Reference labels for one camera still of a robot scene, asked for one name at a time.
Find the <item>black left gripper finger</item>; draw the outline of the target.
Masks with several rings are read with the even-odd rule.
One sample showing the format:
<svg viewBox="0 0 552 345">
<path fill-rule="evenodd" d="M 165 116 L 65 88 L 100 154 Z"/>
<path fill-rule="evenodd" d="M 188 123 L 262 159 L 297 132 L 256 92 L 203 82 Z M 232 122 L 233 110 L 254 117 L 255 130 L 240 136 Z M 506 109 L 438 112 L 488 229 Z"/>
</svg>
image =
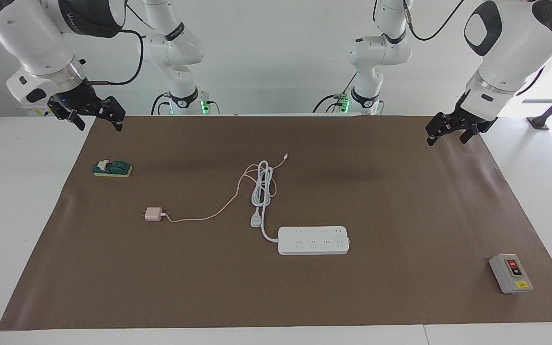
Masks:
<svg viewBox="0 0 552 345">
<path fill-rule="evenodd" d="M 473 136 L 478 135 L 478 123 L 463 121 L 461 124 L 462 134 L 459 140 L 462 144 L 466 144 Z"/>
<path fill-rule="evenodd" d="M 453 124 L 452 117 L 450 114 L 445 114 L 443 112 L 437 113 L 430 122 L 426 125 L 425 129 L 427 132 L 427 144 L 431 147 L 438 139 L 444 135 L 452 133 Z"/>
</svg>

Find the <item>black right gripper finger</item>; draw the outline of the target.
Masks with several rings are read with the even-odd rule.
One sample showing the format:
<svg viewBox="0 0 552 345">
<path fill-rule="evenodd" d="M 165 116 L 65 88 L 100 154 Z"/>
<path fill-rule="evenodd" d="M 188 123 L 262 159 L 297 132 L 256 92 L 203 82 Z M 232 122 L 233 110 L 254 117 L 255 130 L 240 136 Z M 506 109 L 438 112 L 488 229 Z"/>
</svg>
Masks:
<svg viewBox="0 0 552 345">
<path fill-rule="evenodd" d="M 125 110 L 116 98 L 109 96 L 105 100 L 99 101 L 99 110 L 95 116 L 108 121 L 116 131 L 121 132 L 125 115 Z"/>
<path fill-rule="evenodd" d="M 85 122 L 79 117 L 77 111 L 72 110 L 68 111 L 65 107 L 56 107 L 56 118 L 58 120 L 65 120 L 74 124 L 79 131 L 83 131 L 86 127 Z"/>
</svg>

